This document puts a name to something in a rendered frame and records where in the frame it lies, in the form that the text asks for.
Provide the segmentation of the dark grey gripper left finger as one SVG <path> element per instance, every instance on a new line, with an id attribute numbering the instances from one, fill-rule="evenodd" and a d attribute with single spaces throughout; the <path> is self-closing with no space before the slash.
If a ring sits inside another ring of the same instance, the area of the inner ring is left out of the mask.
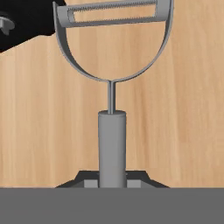
<path id="1" fill-rule="evenodd" d="M 58 185 L 58 188 L 98 188 L 98 181 L 98 171 L 79 171 L 74 179 Z"/>

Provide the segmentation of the small grey metal piece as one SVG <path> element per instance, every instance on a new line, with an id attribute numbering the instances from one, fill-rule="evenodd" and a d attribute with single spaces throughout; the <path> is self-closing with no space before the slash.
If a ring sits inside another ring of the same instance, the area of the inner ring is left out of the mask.
<path id="1" fill-rule="evenodd" d="M 3 16 L 0 17 L 0 30 L 4 35 L 9 36 L 10 31 L 13 30 L 14 28 L 15 23 L 11 19 Z"/>

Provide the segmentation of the grey metal peeler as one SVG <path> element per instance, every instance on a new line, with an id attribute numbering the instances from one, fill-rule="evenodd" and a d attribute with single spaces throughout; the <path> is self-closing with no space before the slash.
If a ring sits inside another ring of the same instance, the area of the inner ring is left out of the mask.
<path id="1" fill-rule="evenodd" d="M 97 11 L 133 6 L 153 5 L 152 16 L 127 17 L 91 21 L 78 21 L 75 14 L 83 11 Z M 116 84 L 125 82 L 143 74 L 151 65 L 150 62 L 140 71 L 119 79 L 102 79 L 85 71 L 75 60 L 67 42 L 67 29 L 74 27 L 131 25 L 164 22 L 164 38 L 157 52 L 160 55 L 168 42 L 172 30 L 174 0 L 116 0 L 113 2 L 83 3 L 75 5 L 52 5 L 53 22 L 61 50 L 66 61 L 80 74 L 95 81 L 103 81 L 108 85 L 108 108 L 98 113 L 98 152 L 99 152 L 99 188 L 126 188 L 126 142 L 127 113 L 116 109 Z"/>

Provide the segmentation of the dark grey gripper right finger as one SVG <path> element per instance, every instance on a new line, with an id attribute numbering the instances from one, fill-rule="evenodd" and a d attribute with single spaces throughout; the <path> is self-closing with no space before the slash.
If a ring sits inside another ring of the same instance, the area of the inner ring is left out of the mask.
<path id="1" fill-rule="evenodd" d="M 126 171 L 128 188 L 167 188 L 167 185 L 151 179 L 146 171 Z"/>

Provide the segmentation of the black rounded fixture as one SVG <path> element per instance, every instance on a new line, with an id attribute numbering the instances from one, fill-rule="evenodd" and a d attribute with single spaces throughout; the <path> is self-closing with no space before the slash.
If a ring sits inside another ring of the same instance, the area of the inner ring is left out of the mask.
<path id="1" fill-rule="evenodd" d="M 37 36 L 53 35 L 53 2 L 67 4 L 65 0 L 0 0 L 0 17 L 15 25 L 8 35 L 0 29 L 0 53 Z"/>

